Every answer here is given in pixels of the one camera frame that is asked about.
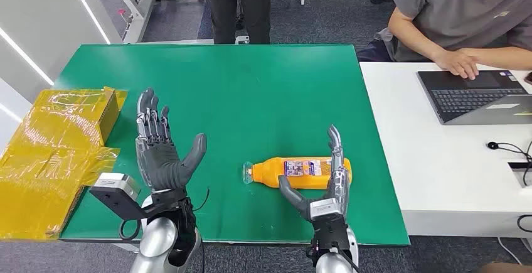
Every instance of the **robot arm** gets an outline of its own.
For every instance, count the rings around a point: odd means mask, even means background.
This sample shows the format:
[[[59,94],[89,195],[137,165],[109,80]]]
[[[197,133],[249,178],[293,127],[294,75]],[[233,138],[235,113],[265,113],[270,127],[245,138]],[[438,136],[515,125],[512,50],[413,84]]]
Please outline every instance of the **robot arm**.
[[[131,273],[184,272],[189,258],[201,245],[186,185],[205,155],[206,136],[196,135],[190,152],[181,161],[170,134],[169,108],[163,107],[159,117],[158,102],[149,88],[141,93],[137,103],[137,163],[142,179],[151,189],[142,207],[136,202],[139,187],[129,176],[102,174],[90,189],[124,220],[119,230],[122,239],[135,238],[141,221],[145,226]],[[126,237],[122,229],[129,220],[137,221],[137,230]]]
[[[279,176],[279,189],[301,216],[312,223],[314,238],[309,256],[318,273],[358,273],[358,245],[346,223],[349,200],[348,170],[338,130],[328,130],[331,141],[331,177],[320,199],[304,198],[294,190],[286,176]]]

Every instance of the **floor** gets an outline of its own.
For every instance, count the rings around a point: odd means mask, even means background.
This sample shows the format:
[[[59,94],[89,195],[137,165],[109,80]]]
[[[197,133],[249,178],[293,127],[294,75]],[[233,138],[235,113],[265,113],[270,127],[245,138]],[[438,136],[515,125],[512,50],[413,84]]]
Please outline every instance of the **floor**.
[[[409,247],[361,247],[361,273],[466,273],[490,262],[514,262],[495,238],[411,237]],[[518,239],[504,244],[525,264]],[[135,254],[109,244],[0,242],[0,272],[128,272]],[[205,272],[314,272],[303,247],[207,245]],[[201,272],[201,254],[188,272]]]
[[[125,23],[117,13],[121,0],[102,0],[118,32]],[[392,3],[369,0],[272,0],[272,43],[347,43],[360,49],[383,29]],[[208,0],[158,1],[143,41],[212,39]]]
[[[121,0],[102,0],[121,34]],[[386,26],[393,9],[368,0],[272,0],[273,43],[347,43],[363,48]],[[160,1],[144,41],[212,38],[208,1]],[[360,268],[382,273],[474,272],[489,262],[514,262],[496,238],[411,237],[409,247],[361,247]],[[525,264],[532,264],[519,239],[503,239]],[[313,272],[302,247],[208,245],[205,272]],[[135,254],[109,244],[0,242],[0,272],[128,272]],[[189,272],[201,272],[197,255]]]

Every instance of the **green table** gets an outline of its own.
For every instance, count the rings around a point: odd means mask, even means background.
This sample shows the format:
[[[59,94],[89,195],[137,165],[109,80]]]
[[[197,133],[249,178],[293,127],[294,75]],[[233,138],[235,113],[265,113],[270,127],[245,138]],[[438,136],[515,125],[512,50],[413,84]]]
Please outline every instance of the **green table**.
[[[170,106],[181,156],[194,135],[207,134],[207,153],[187,186],[196,206],[207,187],[211,190],[196,212],[205,240],[309,242],[311,224],[277,189],[243,184],[242,164],[276,156],[328,156],[326,131],[334,123],[354,169],[348,222],[357,239],[361,244],[409,244],[352,46],[83,45],[54,87],[103,86],[129,91],[106,146],[121,148],[114,171],[138,183],[143,182],[134,139],[142,90],[152,87]],[[148,193],[143,187],[138,201]],[[85,192],[61,239],[115,240],[119,224]]]

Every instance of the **gray t-shirt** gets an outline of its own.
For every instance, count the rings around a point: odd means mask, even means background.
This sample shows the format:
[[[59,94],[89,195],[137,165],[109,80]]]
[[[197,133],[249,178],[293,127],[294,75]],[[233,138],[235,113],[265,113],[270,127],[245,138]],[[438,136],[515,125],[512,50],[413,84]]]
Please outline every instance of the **gray t-shirt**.
[[[394,0],[414,18],[414,25],[431,41],[455,51],[485,48],[506,35],[507,46],[532,51],[532,0]],[[392,60],[427,59],[395,38],[388,28],[375,35],[383,40]]]

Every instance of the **plastic bottle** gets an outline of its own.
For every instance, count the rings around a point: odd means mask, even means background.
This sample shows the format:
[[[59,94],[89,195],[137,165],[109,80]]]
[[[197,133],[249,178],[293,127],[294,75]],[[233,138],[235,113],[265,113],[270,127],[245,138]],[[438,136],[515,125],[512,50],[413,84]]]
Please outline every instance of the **plastic bottle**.
[[[344,159],[349,171],[349,183],[353,179],[351,163]],[[263,163],[246,162],[242,166],[244,183],[263,183],[278,188],[278,176],[285,175],[293,188],[324,190],[331,175],[331,157],[272,158]]]

